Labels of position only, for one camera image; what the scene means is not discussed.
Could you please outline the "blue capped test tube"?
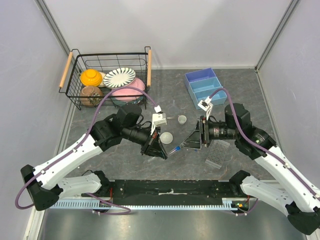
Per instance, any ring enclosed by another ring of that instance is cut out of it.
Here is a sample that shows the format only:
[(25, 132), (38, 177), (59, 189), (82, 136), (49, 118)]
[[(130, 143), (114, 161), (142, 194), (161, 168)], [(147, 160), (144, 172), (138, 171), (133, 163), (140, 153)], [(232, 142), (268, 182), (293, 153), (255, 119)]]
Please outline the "blue capped test tube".
[(179, 151), (181, 148), (179, 146), (175, 147), (173, 150), (171, 150), (168, 155), (172, 155), (174, 154), (175, 152)]

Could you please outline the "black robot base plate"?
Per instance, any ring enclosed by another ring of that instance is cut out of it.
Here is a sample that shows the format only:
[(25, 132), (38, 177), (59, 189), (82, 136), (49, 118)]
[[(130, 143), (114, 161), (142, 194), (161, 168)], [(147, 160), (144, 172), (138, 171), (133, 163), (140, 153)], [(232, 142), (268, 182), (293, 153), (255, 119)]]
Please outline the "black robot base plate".
[(117, 205), (178, 205), (222, 203), (223, 198), (247, 195), (234, 183), (218, 180), (110, 180), (93, 194)]

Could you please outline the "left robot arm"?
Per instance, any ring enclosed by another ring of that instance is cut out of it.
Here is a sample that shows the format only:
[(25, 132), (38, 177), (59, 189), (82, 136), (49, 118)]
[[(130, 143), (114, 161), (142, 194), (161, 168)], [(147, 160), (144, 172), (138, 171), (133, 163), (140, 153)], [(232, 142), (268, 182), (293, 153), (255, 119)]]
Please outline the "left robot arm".
[(142, 126), (142, 109), (135, 104), (120, 107), (117, 113), (94, 122), (88, 131), (74, 144), (54, 158), (38, 165), (25, 165), (21, 175), (37, 211), (53, 206), (58, 200), (84, 194), (109, 197), (113, 183), (103, 171), (67, 178), (67, 174), (87, 160), (119, 145), (123, 139), (138, 144), (142, 155), (167, 159), (159, 137), (160, 126), (167, 123), (166, 114), (160, 107), (148, 127)]

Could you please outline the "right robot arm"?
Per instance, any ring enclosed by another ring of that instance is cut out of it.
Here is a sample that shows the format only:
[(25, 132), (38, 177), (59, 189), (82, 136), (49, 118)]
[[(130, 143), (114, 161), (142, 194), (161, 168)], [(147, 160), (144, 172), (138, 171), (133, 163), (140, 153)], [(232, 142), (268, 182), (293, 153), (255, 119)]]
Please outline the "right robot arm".
[(242, 104), (227, 105), (224, 119), (201, 116), (182, 146), (200, 150), (215, 140), (234, 140), (236, 148), (269, 172), (282, 189), (240, 170), (229, 179), (230, 193), (255, 197), (282, 212), (301, 233), (313, 234), (320, 227), (320, 189), (288, 160), (267, 132), (253, 126), (250, 112)]

